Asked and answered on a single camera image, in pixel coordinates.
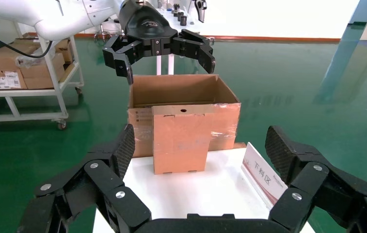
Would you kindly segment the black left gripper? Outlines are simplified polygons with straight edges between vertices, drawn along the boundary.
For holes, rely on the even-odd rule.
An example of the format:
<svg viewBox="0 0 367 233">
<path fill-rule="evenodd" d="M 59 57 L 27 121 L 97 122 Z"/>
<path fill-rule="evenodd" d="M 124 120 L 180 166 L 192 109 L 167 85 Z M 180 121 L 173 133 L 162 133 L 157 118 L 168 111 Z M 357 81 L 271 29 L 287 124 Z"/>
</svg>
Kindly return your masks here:
<svg viewBox="0 0 367 233">
<path fill-rule="evenodd" d="M 175 54 L 195 59 L 207 72 L 213 73 L 216 60 L 210 40 L 192 31 L 178 33 L 150 3 L 126 0 L 119 11 L 125 35 L 112 36 L 103 47 L 105 65 L 116 70 L 133 84 L 131 65 L 143 57 Z"/>
</svg>

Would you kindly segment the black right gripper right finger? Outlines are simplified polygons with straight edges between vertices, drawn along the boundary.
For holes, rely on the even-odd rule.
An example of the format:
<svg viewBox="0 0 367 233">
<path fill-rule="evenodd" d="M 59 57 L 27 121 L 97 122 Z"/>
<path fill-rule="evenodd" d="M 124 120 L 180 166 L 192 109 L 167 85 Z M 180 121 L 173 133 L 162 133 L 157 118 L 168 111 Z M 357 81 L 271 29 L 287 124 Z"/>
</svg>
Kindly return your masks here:
<svg viewBox="0 0 367 233">
<path fill-rule="evenodd" d="M 269 220 L 290 233 L 302 230 L 314 208 L 326 211 L 349 233 L 367 233 L 367 182 L 332 165 L 315 147 L 270 126 L 266 154 L 287 189 Z"/>
</svg>

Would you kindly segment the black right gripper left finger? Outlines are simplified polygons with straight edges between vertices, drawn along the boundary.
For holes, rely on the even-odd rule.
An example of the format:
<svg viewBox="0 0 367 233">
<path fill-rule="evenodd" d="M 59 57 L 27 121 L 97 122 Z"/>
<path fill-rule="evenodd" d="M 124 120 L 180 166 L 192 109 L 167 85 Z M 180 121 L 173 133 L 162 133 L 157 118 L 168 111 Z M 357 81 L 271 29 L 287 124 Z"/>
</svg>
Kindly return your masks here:
<svg viewBox="0 0 367 233">
<path fill-rule="evenodd" d="M 114 140 L 93 147 L 81 162 L 36 187 L 17 232 L 66 233 L 92 206 L 114 232 L 136 232 L 151 212 L 123 181 L 134 151 L 134 129 L 126 124 Z"/>
</svg>

